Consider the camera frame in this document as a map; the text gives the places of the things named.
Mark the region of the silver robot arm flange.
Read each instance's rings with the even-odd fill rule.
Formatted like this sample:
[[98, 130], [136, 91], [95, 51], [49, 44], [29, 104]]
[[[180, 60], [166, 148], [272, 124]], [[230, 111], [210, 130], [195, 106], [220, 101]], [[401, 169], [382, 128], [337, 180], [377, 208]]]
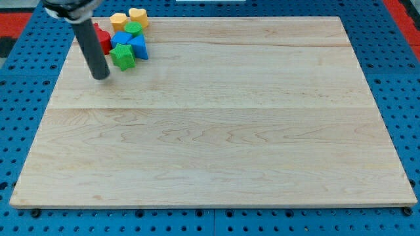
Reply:
[[41, 3], [49, 16], [79, 24], [93, 16], [102, 0], [41, 0]]

